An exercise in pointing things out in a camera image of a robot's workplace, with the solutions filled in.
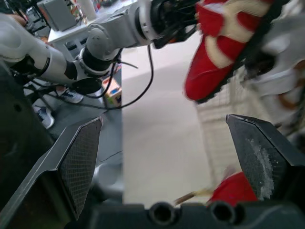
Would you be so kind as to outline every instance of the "electronic device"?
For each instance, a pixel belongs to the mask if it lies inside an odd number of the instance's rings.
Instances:
[[[37,6],[55,31],[64,31],[76,25],[75,17],[64,0],[43,0]]]

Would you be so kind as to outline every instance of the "gray floor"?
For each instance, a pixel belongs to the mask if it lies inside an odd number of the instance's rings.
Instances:
[[[121,71],[115,74],[114,78],[121,83]],[[122,162],[122,112],[121,110],[113,110],[105,112],[89,107],[80,107],[70,105],[48,96],[45,99],[54,109],[55,124],[49,129],[50,133],[59,136],[65,127],[72,125],[78,121],[103,117],[104,125],[100,134],[100,144],[98,149],[97,164],[107,159],[109,164],[119,164]],[[84,98],[83,104],[92,104],[95,106],[103,106],[99,100]],[[37,101],[37,105],[44,105],[42,101]]]

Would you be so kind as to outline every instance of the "black cable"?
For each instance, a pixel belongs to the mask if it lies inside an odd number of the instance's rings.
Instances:
[[[57,87],[57,86],[63,86],[63,87],[64,87],[64,85],[61,85],[61,84],[43,85],[43,84],[38,83],[37,81],[35,81],[35,80],[31,79],[31,78],[29,78],[29,80],[30,80],[32,83],[38,85],[39,87]]]
[[[128,66],[133,67],[133,68],[139,69],[137,66],[133,65],[132,63],[127,63],[127,62],[124,62],[124,61],[119,61],[118,63],[126,64]]]
[[[121,153],[122,152],[122,150],[121,151],[119,151],[119,152],[116,152],[115,154],[112,154],[111,156],[109,156],[109,157],[107,157],[105,160],[103,160],[103,161],[99,161],[99,163],[102,163],[102,162],[104,162],[104,161],[107,161],[109,158],[111,158],[111,157],[113,157],[113,156],[115,156],[115,155],[117,155],[117,154],[119,154],[119,153]]]
[[[100,94],[99,96],[92,96],[92,95],[87,95],[87,94],[83,94],[83,96],[85,97],[88,97],[88,98],[91,98],[91,99],[99,99],[99,98],[102,98],[106,92],[108,91],[108,89],[110,88],[110,85],[111,85],[111,81],[113,79],[113,73],[114,73],[114,68],[115,68],[115,63],[118,61],[118,59],[120,58],[120,55],[122,53],[123,49],[120,49],[118,54],[114,57],[113,59],[113,63],[112,63],[112,68],[111,68],[111,73],[110,73],[110,77],[109,77],[109,81],[108,81],[108,84],[107,84],[107,87],[104,89],[104,91],[102,92],[102,94]]]
[[[71,103],[71,102],[68,102],[68,101],[65,101],[63,100],[62,98],[60,97],[57,97],[57,96],[54,96],[52,94],[45,94],[47,96],[50,96],[50,97],[53,97],[57,100],[61,100],[63,101],[64,103],[67,103],[67,104],[72,104],[72,105],[75,105],[75,106],[84,106],[84,107],[90,107],[90,108],[96,108],[96,109],[100,109],[100,110],[119,110],[119,109],[122,109],[122,108],[125,108],[127,106],[130,106],[132,104],[134,104],[135,102],[137,102],[139,99],[141,99],[145,93],[148,91],[148,89],[151,87],[152,83],[153,83],[153,77],[154,77],[154,69],[153,69],[153,58],[152,58],[152,51],[151,51],[151,47],[150,45],[147,45],[147,51],[148,51],[148,57],[149,57],[149,63],[150,63],[150,68],[151,68],[151,77],[150,77],[150,80],[146,86],[146,88],[144,89],[144,91],[137,97],[135,98],[134,100],[132,100],[131,102],[123,105],[123,106],[118,106],[118,107],[102,107],[102,106],[94,106],[94,105],[90,105],[90,104],[74,104],[74,103]]]

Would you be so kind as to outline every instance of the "white robotic arm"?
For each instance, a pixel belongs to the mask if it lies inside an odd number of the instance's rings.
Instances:
[[[0,14],[0,58],[20,73],[71,87],[84,85],[86,93],[93,93],[98,89],[90,89],[90,85],[109,71],[120,49],[148,45],[163,37],[168,23],[159,20],[164,2],[135,2],[96,19],[88,27],[85,47],[73,62],[32,36],[13,18]]]

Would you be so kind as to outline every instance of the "red sneaker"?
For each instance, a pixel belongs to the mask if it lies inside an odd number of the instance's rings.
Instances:
[[[185,94],[204,103],[220,91],[254,51],[288,0],[202,0],[196,4],[204,34],[185,81]]]

